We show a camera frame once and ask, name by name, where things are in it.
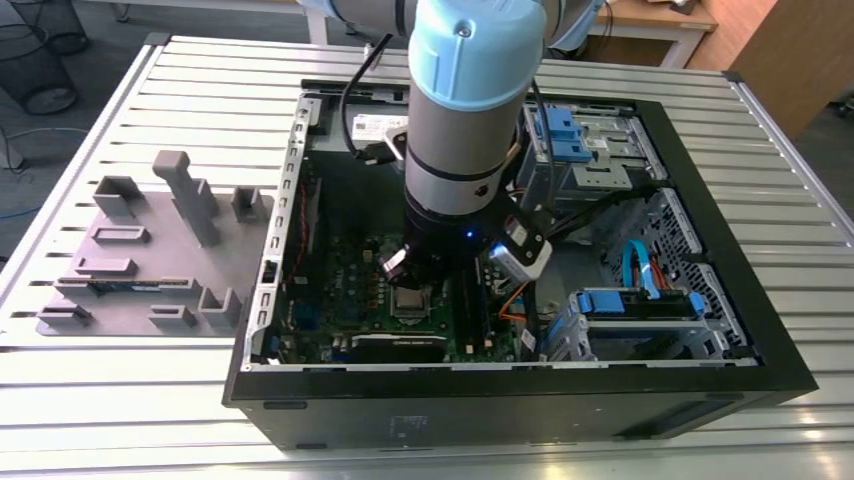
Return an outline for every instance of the black cable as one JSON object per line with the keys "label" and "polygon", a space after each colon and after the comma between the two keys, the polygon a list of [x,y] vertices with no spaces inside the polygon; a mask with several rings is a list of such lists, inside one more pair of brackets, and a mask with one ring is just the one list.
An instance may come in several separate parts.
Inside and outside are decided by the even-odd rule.
{"label": "black cable", "polygon": [[551,154],[551,130],[548,128],[548,115],[546,115],[546,103],[543,102],[543,94],[540,93],[539,86],[536,85],[536,79],[531,80],[531,88],[534,89],[536,110],[539,111],[539,118],[543,127],[543,139],[546,140],[546,160],[548,161],[548,196],[546,197],[546,208],[548,211],[554,211],[555,196],[558,194],[558,173],[555,168],[555,157]]}
{"label": "black cable", "polygon": [[14,175],[20,175],[21,173],[24,173],[24,171],[26,171],[26,168],[29,167],[22,161],[17,167],[12,167],[12,147],[9,146],[9,137],[5,134],[5,129],[2,128],[2,126],[0,126],[0,137],[2,137],[2,147],[5,149],[5,162],[6,162],[6,166],[9,167],[9,172],[12,172],[12,174]]}
{"label": "black cable", "polygon": [[655,182],[634,190],[608,193],[604,197],[592,202],[592,204],[584,210],[582,210],[571,217],[559,220],[554,224],[547,235],[548,240],[552,240],[559,236],[566,236],[570,233],[584,228],[596,219],[599,214],[612,205],[616,205],[626,200],[648,198],[650,196],[652,196],[652,194],[655,194],[655,192],[658,192],[658,190],[663,186],[666,186],[666,184],[663,184],[662,182]]}
{"label": "black cable", "polygon": [[367,161],[369,159],[365,158],[367,155],[364,151],[359,150],[356,148],[356,145],[352,143],[352,135],[349,134],[349,128],[347,127],[347,99],[349,98],[349,94],[352,93],[352,89],[359,83],[359,80],[361,80],[364,72],[367,72],[368,68],[371,67],[371,65],[373,65],[373,62],[376,61],[376,58],[383,53],[383,50],[385,49],[385,45],[388,45],[388,41],[391,40],[391,37],[392,35],[385,35],[383,39],[379,41],[376,48],[373,48],[371,55],[368,55],[368,58],[364,60],[364,63],[359,67],[359,70],[356,71],[356,74],[352,76],[352,79],[349,80],[347,87],[344,87],[344,92],[341,93],[341,99],[339,104],[339,111],[341,114],[341,130],[343,130],[341,135],[344,137],[344,144],[347,145],[347,150],[349,150],[349,154],[352,155],[352,158],[360,161]]}

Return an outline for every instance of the metal table frame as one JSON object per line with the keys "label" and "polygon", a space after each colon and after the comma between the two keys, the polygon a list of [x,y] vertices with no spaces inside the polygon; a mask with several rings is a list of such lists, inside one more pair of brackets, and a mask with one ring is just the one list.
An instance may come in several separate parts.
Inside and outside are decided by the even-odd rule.
{"label": "metal table frame", "polygon": [[[387,52],[367,80],[408,82],[404,55]],[[546,92],[664,105],[820,387],[786,405],[668,441],[283,454],[220,405],[231,340],[34,333],[101,176],[164,191],[149,164],[168,146],[215,191],[273,188],[300,81],[347,79],[361,60],[357,48],[239,40],[143,47],[0,273],[0,475],[848,478],[854,228],[752,94],[716,73],[550,61],[538,81]]]}

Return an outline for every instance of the ventilation grille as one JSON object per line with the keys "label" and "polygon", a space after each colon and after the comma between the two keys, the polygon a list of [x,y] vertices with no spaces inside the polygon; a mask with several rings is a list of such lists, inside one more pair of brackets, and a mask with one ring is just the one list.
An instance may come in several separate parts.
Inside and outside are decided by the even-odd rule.
{"label": "ventilation grille", "polygon": [[690,263],[684,260],[686,254],[692,253],[686,240],[682,227],[676,220],[674,210],[667,203],[666,197],[658,194],[648,203],[636,202],[636,206],[620,212],[616,218],[635,218],[634,224],[622,229],[620,239],[612,244],[604,256],[604,268],[610,278],[616,285],[622,285],[622,254],[626,242],[630,239],[640,240],[650,249],[650,255],[658,256],[658,264],[675,287],[684,287],[690,291],[698,292],[706,297],[707,309],[704,318],[707,320],[723,321],[727,326],[724,335],[731,345],[742,345],[743,339],[731,328],[735,318],[728,314],[731,309],[723,307],[722,292],[712,287],[706,276],[712,276],[714,272],[700,264]]}

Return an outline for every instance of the blue plastic clip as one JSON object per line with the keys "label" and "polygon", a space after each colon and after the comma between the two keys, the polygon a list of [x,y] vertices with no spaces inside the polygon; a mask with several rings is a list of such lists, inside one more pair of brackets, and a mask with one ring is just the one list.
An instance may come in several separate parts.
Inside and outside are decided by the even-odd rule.
{"label": "blue plastic clip", "polygon": [[706,312],[706,301],[703,300],[703,296],[696,293],[688,293],[688,301],[691,302],[691,307],[694,307],[694,312],[696,312],[696,316],[702,316]]}
{"label": "blue plastic clip", "polygon": [[578,308],[582,313],[592,311],[592,302],[590,301],[590,295],[587,293],[578,294]]}
{"label": "blue plastic clip", "polygon": [[638,253],[638,263],[640,264],[640,286],[648,292],[650,298],[658,300],[662,294],[658,293],[655,282],[652,281],[652,266],[650,265],[650,254],[646,245],[639,240],[628,240],[623,248],[623,286],[634,287],[631,278],[631,254]]}

